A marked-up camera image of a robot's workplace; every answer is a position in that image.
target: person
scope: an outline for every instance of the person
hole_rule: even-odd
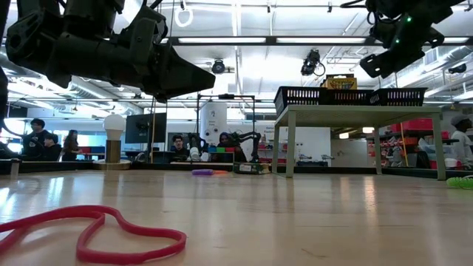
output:
[[[176,148],[174,152],[174,159],[184,159],[186,160],[189,157],[189,150],[184,148],[184,138],[181,135],[174,135],[172,137],[172,141],[174,142],[174,147]]]
[[[232,154],[214,154],[212,156],[212,161],[217,163],[246,163],[246,156],[242,150],[242,147],[235,143],[231,142],[231,136],[227,132],[222,132],[219,137],[219,144],[217,147],[225,147],[225,148],[235,148],[234,155]]]
[[[43,161],[57,162],[61,156],[62,148],[58,144],[59,137],[56,134],[47,134],[44,136],[44,153]]]
[[[458,140],[453,143],[457,160],[465,169],[471,170],[473,167],[473,153],[470,148],[472,141],[466,135],[466,131],[472,127],[472,121],[466,115],[458,115],[452,118],[451,124],[457,129],[452,135],[453,140]]]
[[[43,154],[44,136],[49,132],[44,129],[45,122],[41,119],[33,119],[30,125],[33,132],[23,139],[23,155],[39,158]]]
[[[64,155],[62,156],[63,162],[75,161],[77,160],[77,154],[82,153],[82,151],[79,149],[77,136],[77,130],[69,130],[69,134],[64,141]]]

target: television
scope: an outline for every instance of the television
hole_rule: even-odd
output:
[[[154,142],[166,141],[166,113],[153,115],[130,115],[126,118],[125,143],[148,143],[148,133],[153,130],[152,118],[154,117]]]

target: table leg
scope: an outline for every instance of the table leg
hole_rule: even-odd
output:
[[[296,112],[289,111],[287,123],[286,177],[294,176],[294,154],[296,151]]]
[[[274,126],[274,143],[273,143],[273,161],[271,168],[274,174],[278,173],[278,159],[279,159],[279,125]]]
[[[381,168],[381,142],[379,141],[379,127],[375,127],[375,158],[376,158],[376,174],[383,174]]]
[[[437,157],[437,179],[446,180],[445,156],[443,155],[441,135],[442,129],[440,128],[440,114],[432,115],[432,122],[434,123],[435,156]]]

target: yellow box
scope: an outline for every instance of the yellow box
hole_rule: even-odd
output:
[[[358,83],[354,74],[327,75],[322,86],[327,89],[358,89]]]

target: green object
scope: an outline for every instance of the green object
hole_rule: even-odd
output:
[[[449,187],[473,189],[473,178],[469,177],[453,177],[446,181]]]

